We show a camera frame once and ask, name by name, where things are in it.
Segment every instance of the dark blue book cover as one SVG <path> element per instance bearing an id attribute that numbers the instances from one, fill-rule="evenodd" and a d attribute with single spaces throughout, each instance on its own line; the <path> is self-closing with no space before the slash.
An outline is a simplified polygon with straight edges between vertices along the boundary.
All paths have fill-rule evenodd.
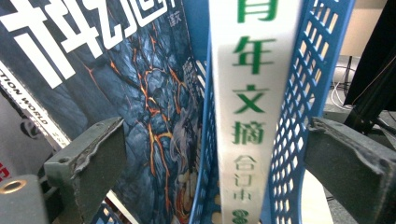
<path id="1" fill-rule="evenodd" d="M 0 2 L 0 84 L 55 150 L 124 118 L 114 192 L 139 223 L 187 223 L 201 127 L 181 0 Z"/>

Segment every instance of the cover illustration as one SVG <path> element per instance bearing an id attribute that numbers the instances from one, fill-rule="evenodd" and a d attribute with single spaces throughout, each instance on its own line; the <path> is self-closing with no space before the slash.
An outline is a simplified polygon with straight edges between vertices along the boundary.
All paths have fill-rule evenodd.
<path id="1" fill-rule="evenodd" d="M 0 84 L 56 150 L 124 118 L 114 192 L 139 223 L 187 223 L 202 96 L 181 0 L 0 2 Z"/>

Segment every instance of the book spine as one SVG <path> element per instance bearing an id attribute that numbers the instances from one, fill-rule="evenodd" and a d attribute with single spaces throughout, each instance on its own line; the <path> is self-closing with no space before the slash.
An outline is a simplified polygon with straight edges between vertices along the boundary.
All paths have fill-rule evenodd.
<path id="1" fill-rule="evenodd" d="M 69 145 L 70 140 L 49 117 L 47 111 L 39 105 L 1 61 L 0 86 L 21 108 L 23 113 L 35 123 L 35 126 L 44 134 L 55 151 Z"/>
<path id="2" fill-rule="evenodd" d="M 302 2 L 209 2 L 222 223 L 259 220 Z"/>

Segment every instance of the book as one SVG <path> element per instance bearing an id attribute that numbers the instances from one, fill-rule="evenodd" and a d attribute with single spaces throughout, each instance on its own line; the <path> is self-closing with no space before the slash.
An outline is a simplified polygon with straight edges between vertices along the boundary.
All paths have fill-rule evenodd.
<path id="1" fill-rule="evenodd" d="M 209 1 L 223 223 L 261 216 L 302 4 Z"/>
<path id="2" fill-rule="evenodd" d="M 139 223 L 187 223 L 202 95 L 181 0 L 0 3 L 0 84 L 56 151 L 124 118 L 113 191 Z"/>

